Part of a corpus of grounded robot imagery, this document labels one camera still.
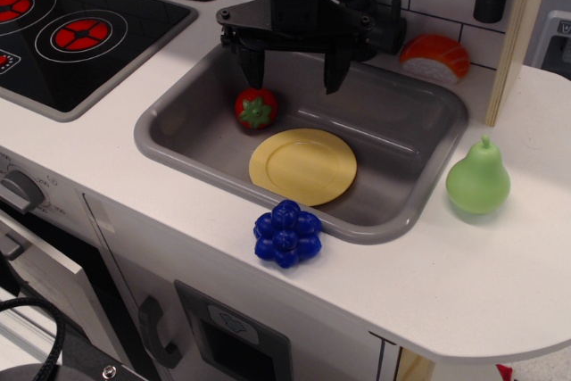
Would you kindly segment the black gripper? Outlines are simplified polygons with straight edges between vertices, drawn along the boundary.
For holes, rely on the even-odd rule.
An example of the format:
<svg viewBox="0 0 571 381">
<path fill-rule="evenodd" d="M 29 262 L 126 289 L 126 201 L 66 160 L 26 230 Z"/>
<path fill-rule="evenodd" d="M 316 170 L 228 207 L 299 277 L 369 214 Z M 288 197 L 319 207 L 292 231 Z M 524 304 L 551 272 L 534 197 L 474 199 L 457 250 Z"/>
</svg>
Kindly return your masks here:
<svg viewBox="0 0 571 381">
<path fill-rule="evenodd" d="M 250 87 L 262 88 L 265 51 L 325 54 L 324 85 L 337 92 L 349 71 L 350 53 L 366 43 L 375 20 L 334 0 L 253 0 L 219 10 L 221 44 L 236 50 Z"/>
</svg>

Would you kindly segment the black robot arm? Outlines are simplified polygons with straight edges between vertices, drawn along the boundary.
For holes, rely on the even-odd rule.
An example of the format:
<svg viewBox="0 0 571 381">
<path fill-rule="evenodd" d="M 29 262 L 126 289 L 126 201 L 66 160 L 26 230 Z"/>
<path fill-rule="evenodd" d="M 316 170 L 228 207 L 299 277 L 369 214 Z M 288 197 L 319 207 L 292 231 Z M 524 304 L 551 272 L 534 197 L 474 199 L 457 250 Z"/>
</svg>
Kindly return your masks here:
<svg viewBox="0 0 571 381">
<path fill-rule="evenodd" d="M 221 43 L 256 89 L 263 85 L 267 51 L 323 54 L 324 86 L 332 94 L 375 24 L 368 14 L 348 8 L 349 1 L 253 0 L 228 7 L 216 16 Z"/>
</svg>

